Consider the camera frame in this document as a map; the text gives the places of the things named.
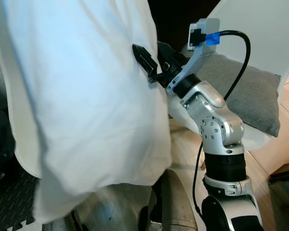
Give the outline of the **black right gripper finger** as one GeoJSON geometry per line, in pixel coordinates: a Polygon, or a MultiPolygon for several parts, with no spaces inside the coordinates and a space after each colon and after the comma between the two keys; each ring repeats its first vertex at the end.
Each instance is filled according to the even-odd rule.
{"type": "Polygon", "coordinates": [[[151,53],[140,45],[132,44],[133,55],[138,64],[145,70],[149,81],[157,81],[158,64],[151,56],[151,53]]]}
{"type": "Polygon", "coordinates": [[[187,64],[188,58],[167,43],[158,41],[158,61],[160,64],[187,64]]]}

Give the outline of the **white pillow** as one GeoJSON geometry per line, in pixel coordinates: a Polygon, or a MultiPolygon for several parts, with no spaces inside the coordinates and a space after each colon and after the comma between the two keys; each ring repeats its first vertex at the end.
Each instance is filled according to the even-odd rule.
{"type": "Polygon", "coordinates": [[[0,0],[0,66],[19,154],[36,154],[33,215],[47,224],[104,187],[151,186],[171,165],[166,92],[147,0],[0,0]]]}

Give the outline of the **white chair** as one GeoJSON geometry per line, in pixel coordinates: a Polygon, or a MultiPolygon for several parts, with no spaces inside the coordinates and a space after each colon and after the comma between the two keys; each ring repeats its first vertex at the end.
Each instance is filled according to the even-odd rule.
{"type": "MultiPolygon", "coordinates": [[[[279,75],[279,113],[279,95],[289,75],[289,0],[220,0],[208,18],[220,19],[219,31],[234,29],[248,35],[251,43],[248,66],[279,75]]],[[[244,42],[241,38],[222,38],[213,54],[221,54],[240,63],[245,55],[244,42]]],[[[199,133],[197,123],[182,108],[180,99],[170,94],[168,98],[169,114],[178,123],[199,133]]],[[[279,129],[277,137],[283,137],[280,134],[283,135],[279,129]]],[[[265,147],[277,137],[244,123],[243,145],[247,151],[265,147]]]]}

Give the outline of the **grey seat cushion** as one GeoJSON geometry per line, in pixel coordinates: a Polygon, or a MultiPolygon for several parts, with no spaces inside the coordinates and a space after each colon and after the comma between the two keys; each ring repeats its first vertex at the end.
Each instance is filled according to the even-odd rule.
{"type": "MultiPolygon", "coordinates": [[[[241,67],[241,63],[214,53],[197,77],[225,95],[241,67]]],[[[226,103],[247,125],[277,137],[280,129],[277,105],[279,82],[279,75],[248,66],[226,103]]]]}

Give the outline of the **grey robot right leg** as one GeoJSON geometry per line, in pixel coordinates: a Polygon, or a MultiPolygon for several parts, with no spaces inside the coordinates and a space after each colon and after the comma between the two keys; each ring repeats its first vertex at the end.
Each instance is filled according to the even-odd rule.
{"type": "Polygon", "coordinates": [[[172,169],[167,169],[152,186],[138,227],[139,231],[198,231],[188,194],[172,169]]]}

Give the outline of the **grey robot leg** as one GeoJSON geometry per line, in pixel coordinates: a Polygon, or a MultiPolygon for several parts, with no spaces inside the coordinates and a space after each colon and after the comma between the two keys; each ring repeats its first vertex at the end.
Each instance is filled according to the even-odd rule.
{"type": "Polygon", "coordinates": [[[111,185],[91,194],[74,213],[87,231],[138,231],[139,214],[150,194],[149,186],[111,185]]]}
{"type": "Polygon", "coordinates": [[[172,169],[167,169],[152,186],[138,227],[139,231],[198,231],[188,194],[172,169]]]}

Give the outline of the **grey robot left leg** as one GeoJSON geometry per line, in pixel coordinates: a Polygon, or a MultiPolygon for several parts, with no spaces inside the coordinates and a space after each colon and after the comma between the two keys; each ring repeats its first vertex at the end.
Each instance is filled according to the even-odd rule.
{"type": "Polygon", "coordinates": [[[74,213],[87,231],[138,231],[139,214],[150,194],[149,186],[111,185],[91,194],[74,213]]]}

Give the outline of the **dark brown furniture piece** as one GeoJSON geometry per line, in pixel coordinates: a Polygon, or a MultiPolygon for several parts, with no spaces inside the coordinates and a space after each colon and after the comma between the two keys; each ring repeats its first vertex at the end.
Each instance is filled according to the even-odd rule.
{"type": "Polygon", "coordinates": [[[269,189],[273,194],[289,196],[289,163],[282,165],[268,178],[269,189]]]}

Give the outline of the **black foam floor mat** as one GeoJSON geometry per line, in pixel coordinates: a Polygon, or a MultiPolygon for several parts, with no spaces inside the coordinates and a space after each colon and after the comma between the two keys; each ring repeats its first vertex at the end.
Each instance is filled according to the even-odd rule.
{"type": "Polygon", "coordinates": [[[39,179],[22,167],[0,172],[0,231],[18,231],[35,222],[33,206],[39,179]]]}

